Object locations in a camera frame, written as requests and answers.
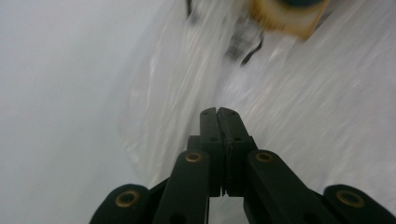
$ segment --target yellow object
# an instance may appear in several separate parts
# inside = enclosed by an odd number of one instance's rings
[[[251,0],[251,15],[266,30],[278,30],[307,39],[314,32],[330,0],[311,7],[291,7],[279,0]]]

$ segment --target white surface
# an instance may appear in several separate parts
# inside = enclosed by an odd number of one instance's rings
[[[0,223],[88,223],[115,187],[169,176],[213,105],[309,188],[396,213],[393,1],[346,1],[305,43],[265,34],[242,68],[222,57],[230,4],[191,25],[181,2],[2,4]],[[211,223],[247,223],[240,199],[211,201]]]

